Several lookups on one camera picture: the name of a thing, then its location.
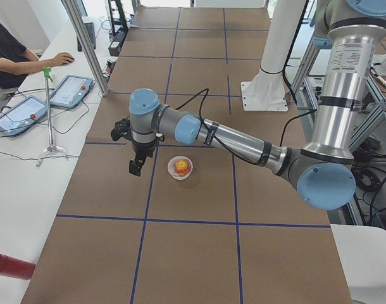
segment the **apple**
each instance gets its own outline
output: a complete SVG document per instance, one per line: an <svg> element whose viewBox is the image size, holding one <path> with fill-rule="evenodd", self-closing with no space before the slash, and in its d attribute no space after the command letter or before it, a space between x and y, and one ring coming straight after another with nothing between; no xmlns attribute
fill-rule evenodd
<svg viewBox="0 0 386 304"><path fill-rule="evenodd" d="M187 160L178 160L174 164L175 172L179 176L185 176L190 172L190 165Z"/></svg>

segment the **person's arm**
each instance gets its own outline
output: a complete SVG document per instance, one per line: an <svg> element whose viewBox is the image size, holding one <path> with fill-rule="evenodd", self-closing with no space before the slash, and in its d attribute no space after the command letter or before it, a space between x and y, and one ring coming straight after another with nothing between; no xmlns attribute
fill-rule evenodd
<svg viewBox="0 0 386 304"><path fill-rule="evenodd" d="M36 54L31 52L31 50L27 49L23 52L23 56L26 57L30 61L39 61L39 58Z"/></svg>
<svg viewBox="0 0 386 304"><path fill-rule="evenodd" d="M73 57L70 53L59 53L51 59L28 62L13 62L6 58L0 58L0 71L13 75L31 74L39 72L45 67L57 67L72 61Z"/></svg>

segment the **brown table surface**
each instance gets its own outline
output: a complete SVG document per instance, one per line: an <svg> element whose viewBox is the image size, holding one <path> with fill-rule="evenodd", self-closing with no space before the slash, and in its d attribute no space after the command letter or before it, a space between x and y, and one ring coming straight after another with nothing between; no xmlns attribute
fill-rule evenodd
<svg viewBox="0 0 386 304"><path fill-rule="evenodd" d="M244 112L240 98L259 69L267 11L140 7L133 26L22 303L350 304L327 214L290 184L172 139L135 177L131 144L109 136L135 89L176 107L208 87L205 117L278 144L296 107ZM304 143L295 121L285 144ZM177 155L194 165L185 181L167 172Z"/></svg>

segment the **red cylinder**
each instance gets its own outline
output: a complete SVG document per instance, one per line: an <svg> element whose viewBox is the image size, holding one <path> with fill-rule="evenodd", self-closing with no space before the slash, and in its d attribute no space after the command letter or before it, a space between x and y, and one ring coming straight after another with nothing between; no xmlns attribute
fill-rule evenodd
<svg viewBox="0 0 386 304"><path fill-rule="evenodd" d="M34 269L35 265L33 263L0 254L0 276L29 280Z"/></svg>

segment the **bowl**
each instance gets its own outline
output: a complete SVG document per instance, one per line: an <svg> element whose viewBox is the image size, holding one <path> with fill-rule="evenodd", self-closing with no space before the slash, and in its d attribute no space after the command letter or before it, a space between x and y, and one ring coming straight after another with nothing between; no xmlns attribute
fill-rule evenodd
<svg viewBox="0 0 386 304"><path fill-rule="evenodd" d="M188 163L189 163L189 166L190 166L190 171L185 174L185 175L179 175L178 173L176 173L175 171L175 163L178 161L178 160L186 160ZM193 163L190 159L188 159L186 156L175 156L174 158L172 158L169 162L168 162L168 172L169 174L176 180L178 181L182 181L186 178L188 178L190 176L190 174L192 173L193 171Z"/></svg>

